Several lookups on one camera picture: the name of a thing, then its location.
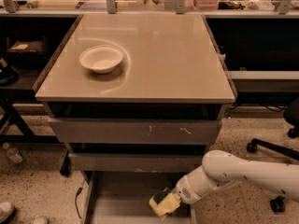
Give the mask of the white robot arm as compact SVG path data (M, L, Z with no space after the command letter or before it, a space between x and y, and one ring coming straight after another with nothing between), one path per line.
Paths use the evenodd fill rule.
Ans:
M193 204L211 192L248 182L293 201L299 201L299 166L294 164L251 161L222 151L212 150L202 164L183 176L173 189L154 194L149 205L161 219L175 212L181 203Z

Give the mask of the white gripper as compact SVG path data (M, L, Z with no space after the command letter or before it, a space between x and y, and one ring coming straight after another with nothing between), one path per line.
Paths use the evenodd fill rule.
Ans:
M186 204L193 204L201 199L201 196L192 189L186 175L177 182L175 193L169 192L168 194L157 195L155 198L157 203L155 212L159 217L167 216L176 211L180 206L180 199Z

